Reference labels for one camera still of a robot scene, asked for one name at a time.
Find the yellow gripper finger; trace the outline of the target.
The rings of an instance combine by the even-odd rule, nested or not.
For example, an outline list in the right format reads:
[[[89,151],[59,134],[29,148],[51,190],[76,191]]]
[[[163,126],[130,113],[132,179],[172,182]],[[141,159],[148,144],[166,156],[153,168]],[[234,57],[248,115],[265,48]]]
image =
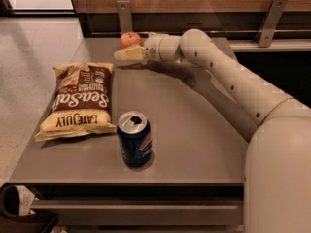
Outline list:
[[[119,61],[141,61],[146,57],[145,49],[140,45],[133,45],[114,53],[114,58]]]
[[[164,36],[167,36],[167,35],[168,34],[148,32],[148,38],[151,38],[151,37],[164,37]]]

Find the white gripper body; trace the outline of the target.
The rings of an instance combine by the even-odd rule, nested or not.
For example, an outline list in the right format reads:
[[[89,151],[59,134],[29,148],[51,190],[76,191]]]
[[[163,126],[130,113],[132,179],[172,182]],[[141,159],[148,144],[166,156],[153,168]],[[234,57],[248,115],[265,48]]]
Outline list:
[[[183,58],[180,50],[180,36],[147,38],[144,48],[151,61],[179,62]]]

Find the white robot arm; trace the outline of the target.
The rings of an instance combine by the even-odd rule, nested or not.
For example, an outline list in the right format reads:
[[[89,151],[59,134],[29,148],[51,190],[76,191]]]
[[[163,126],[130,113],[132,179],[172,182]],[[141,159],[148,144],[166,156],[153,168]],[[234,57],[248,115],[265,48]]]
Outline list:
[[[244,172],[245,233],[311,233],[311,109],[224,54],[203,31],[151,34],[119,61],[188,63],[209,71],[256,124]]]

